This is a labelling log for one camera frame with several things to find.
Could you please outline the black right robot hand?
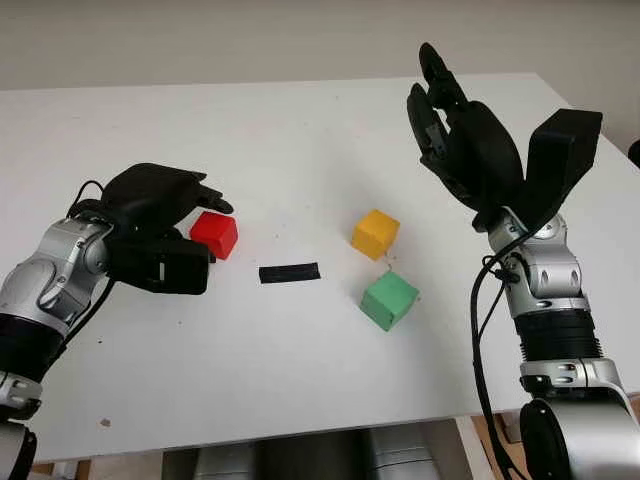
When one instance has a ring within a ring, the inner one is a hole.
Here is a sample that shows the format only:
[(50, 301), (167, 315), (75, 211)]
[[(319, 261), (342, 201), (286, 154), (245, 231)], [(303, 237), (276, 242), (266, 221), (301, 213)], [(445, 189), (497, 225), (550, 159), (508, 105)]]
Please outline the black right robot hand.
[(406, 105), (420, 163), (476, 212), (473, 228), (488, 232), (524, 184), (518, 150), (491, 109), (466, 97), (428, 42), (419, 63), (428, 87), (413, 84)]

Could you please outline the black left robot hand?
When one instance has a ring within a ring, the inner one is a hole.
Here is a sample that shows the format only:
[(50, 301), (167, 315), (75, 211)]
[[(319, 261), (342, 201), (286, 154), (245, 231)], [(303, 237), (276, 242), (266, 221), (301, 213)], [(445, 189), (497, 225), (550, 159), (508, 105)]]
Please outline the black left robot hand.
[(121, 236), (151, 238), (173, 228), (201, 207), (225, 215), (233, 207), (217, 190), (203, 184), (206, 175), (154, 163), (139, 163), (104, 188), (100, 211)]

